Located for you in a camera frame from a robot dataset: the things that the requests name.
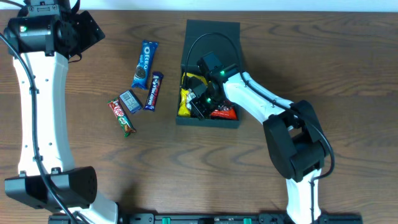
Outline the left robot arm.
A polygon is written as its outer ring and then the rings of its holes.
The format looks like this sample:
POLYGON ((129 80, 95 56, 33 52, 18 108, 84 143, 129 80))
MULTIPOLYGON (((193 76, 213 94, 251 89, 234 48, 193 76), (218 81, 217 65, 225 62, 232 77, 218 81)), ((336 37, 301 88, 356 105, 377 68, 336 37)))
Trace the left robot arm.
POLYGON ((93 167, 76 167, 68 140, 65 84, 72 57, 104 38, 89 12, 58 0, 29 0, 1 40, 13 58, 21 96, 18 175, 6 195, 66 223, 117 223, 116 202, 98 192, 93 167))

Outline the yellow sunflower seed bag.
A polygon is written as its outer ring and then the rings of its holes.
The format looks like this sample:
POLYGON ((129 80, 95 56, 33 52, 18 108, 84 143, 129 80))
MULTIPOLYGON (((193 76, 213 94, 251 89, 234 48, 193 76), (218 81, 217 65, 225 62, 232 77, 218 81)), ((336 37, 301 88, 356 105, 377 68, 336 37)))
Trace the yellow sunflower seed bag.
MULTIPOLYGON (((205 86, 207 86, 207 81, 205 80, 204 77, 201 77, 199 75, 195 75, 195 74, 192 74, 192 73, 187 73, 186 75, 184 75, 182 80, 187 80, 188 78, 191 78, 191 77, 198 78, 202 83, 205 84, 205 86)), ((188 118, 191 117, 191 112, 190 112, 191 106, 190 106, 190 104, 188 102, 189 101, 189 97, 188 97, 189 93, 190 92, 188 90, 188 87, 186 87, 186 88, 181 87, 178 116, 188 117, 188 118)))

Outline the blue Oreo cookie pack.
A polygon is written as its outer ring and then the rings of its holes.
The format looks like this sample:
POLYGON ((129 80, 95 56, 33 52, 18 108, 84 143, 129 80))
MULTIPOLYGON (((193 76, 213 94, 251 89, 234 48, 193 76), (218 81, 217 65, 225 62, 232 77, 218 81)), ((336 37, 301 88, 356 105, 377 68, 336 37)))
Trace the blue Oreo cookie pack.
POLYGON ((132 88, 147 89, 147 79, 151 70, 155 51, 158 47, 158 42, 149 40, 142 41, 141 53, 134 72, 132 88))

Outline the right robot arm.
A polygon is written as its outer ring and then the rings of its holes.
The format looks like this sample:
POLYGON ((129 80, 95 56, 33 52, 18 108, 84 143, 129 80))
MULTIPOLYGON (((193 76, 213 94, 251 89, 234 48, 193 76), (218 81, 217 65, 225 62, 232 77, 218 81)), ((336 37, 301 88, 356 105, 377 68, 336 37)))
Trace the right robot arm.
POLYGON ((270 159, 286 179, 288 216, 294 223, 315 223, 321 215, 318 181, 327 177, 322 167, 333 150, 312 105, 273 94, 239 65, 224 66, 212 52, 202 56, 197 66, 207 85, 190 100, 194 116, 209 118, 230 101, 255 117, 263 126, 270 159))

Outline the black gift box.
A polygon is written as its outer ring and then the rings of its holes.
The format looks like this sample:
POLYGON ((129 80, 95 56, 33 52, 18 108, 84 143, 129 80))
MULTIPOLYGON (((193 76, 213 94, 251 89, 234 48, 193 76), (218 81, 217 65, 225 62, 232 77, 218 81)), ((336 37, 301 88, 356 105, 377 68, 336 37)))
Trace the black gift box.
MULTIPOLYGON (((181 74, 185 72, 199 74, 199 59, 213 52, 224 66, 237 64, 239 60, 235 51, 242 52, 240 44, 240 23, 187 20, 185 41, 181 59, 181 74)), ((241 124, 242 109, 234 105, 236 120, 198 119, 176 115, 175 122, 180 126, 200 126, 209 128, 237 129, 241 124)))

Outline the red dried fruit bag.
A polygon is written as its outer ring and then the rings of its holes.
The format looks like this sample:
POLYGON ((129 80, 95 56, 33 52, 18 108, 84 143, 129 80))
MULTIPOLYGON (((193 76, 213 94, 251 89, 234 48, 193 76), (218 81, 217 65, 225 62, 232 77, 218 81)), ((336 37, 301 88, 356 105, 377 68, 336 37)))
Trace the red dried fruit bag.
POLYGON ((233 105, 224 105, 214 110, 210 114, 211 118, 220 118, 220 119, 228 119, 228 120, 237 120, 237 114, 233 105))

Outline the Dairy Milk chocolate bar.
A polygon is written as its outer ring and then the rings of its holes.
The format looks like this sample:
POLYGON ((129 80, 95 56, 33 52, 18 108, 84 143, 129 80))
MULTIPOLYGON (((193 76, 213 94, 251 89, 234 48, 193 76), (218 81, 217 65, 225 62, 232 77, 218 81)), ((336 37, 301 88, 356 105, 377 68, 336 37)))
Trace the Dairy Milk chocolate bar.
POLYGON ((159 96, 159 90, 164 78, 164 74, 161 72, 152 73, 152 81, 149 89, 149 94, 147 96, 146 104, 144 110, 155 111, 155 106, 159 96))

